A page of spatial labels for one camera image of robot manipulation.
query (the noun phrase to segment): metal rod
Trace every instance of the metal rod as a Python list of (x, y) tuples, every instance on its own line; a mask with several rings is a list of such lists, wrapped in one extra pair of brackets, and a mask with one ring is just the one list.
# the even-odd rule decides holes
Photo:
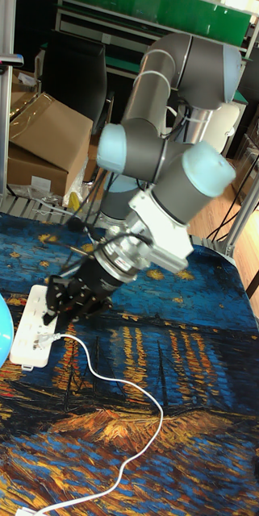
[(251, 213), (253, 212), (257, 202), (259, 201), (259, 173), (245, 198), (242, 207), (232, 225), (228, 236), (223, 242), (218, 242), (215, 245), (217, 251), (222, 252), (226, 256), (233, 256), (236, 241), (239, 239), (241, 232), (244, 229)]
[[(0, 53), (12, 54), (16, 0), (0, 0)], [(12, 67), (0, 76), (0, 206), (6, 195)]]
[(253, 31), (251, 40), (249, 42), (249, 45), (248, 45), (248, 48), (247, 48), (247, 52), (245, 54), (245, 59), (249, 59), (249, 57), (250, 57), (250, 54), (251, 54), (252, 49), (253, 49), (253, 46), (254, 46), (254, 44), (256, 42), (256, 38), (257, 38), (258, 32), (259, 32), (259, 18), (257, 20), (257, 24), (256, 24), (256, 27), (255, 27), (255, 29)]

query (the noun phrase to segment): table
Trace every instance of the table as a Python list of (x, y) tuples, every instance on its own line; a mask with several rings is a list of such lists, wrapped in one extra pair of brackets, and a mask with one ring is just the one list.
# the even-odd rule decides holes
[[(0, 290), (15, 326), (35, 283), (57, 273), (66, 249), (85, 246), (55, 224), (0, 214)], [(61, 515), (251, 516), (259, 510), (259, 333), (236, 268), (195, 247), (186, 271), (152, 266), (119, 289), (114, 307), (66, 330), (94, 367), (145, 387), (163, 405), (156, 443), (115, 492)], [(48, 366), (0, 371), (0, 516), (112, 485), (158, 414), (133, 389), (95, 381), (73, 339)]]

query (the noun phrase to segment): yellow object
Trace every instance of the yellow object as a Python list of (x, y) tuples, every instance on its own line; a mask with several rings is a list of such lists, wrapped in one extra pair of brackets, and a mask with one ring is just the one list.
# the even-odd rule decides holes
[(76, 192), (72, 192), (69, 195), (69, 205), (68, 208), (73, 208), (73, 211), (77, 211), (80, 206), (80, 201), (78, 199), (78, 196)]

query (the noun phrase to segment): plug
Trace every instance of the plug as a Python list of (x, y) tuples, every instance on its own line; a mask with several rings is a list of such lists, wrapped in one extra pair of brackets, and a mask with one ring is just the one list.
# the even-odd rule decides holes
[(48, 347), (52, 342), (55, 340), (58, 340), (61, 338), (61, 333), (44, 333), (42, 335), (39, 335), (38, 339), (34, 342), (34, 349), (37, 349), (40, 347), (40, 349), (45, 349)]
[(35, 510), (27, 509), (26, 507), (22, 507), (21, 509), (17, 509), (15, 516), (32, 516), (36, 514)]

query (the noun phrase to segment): power strip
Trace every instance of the power strip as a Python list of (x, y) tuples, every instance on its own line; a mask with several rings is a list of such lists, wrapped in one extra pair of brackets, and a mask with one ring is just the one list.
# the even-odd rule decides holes
[(56, 318), (47, 326), (43, 321), (47, 311), (45, 301), (47, 288), (42, 285), (33, 285), (31, 288), (10, 350), (10, 361), (13, 364), (20, 364), (23, 371), (43, 368), (48, 363), (52, 343), (48, 341), (43, 345), (39, 342), (41, 335), (54, 335), (56, 329)]
[(21, 509), (17, 509), (15, 516), (32, 516), (33, 514), (36, 514), (35, 510), (26, 509), (25, 507), (22, 507)]

